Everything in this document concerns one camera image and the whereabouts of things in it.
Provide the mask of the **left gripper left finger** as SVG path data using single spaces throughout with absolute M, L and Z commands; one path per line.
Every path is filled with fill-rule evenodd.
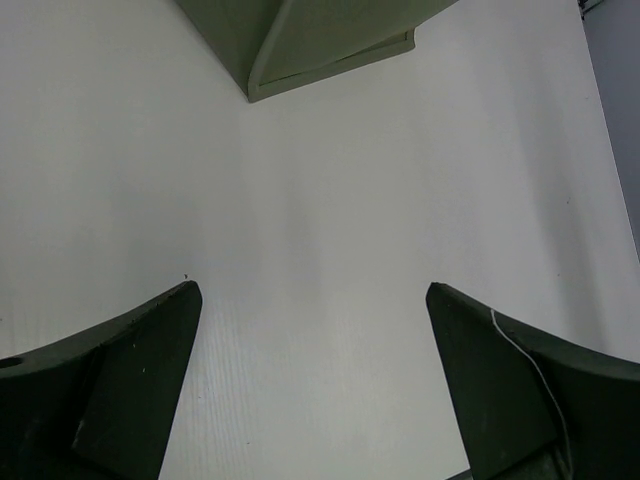
M 202 310 L 193 280 L 1 361 L 4 479 L 156 479 Z

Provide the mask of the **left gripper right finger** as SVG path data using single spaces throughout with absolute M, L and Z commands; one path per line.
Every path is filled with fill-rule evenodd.
M 426 294 L 464 479 L 636 479 L 639 366 L 433 283 Z

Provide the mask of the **green canvas bag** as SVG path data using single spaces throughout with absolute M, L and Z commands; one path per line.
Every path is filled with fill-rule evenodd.
M 411 51 L 450 2 L 180 1 L 250 103 Z

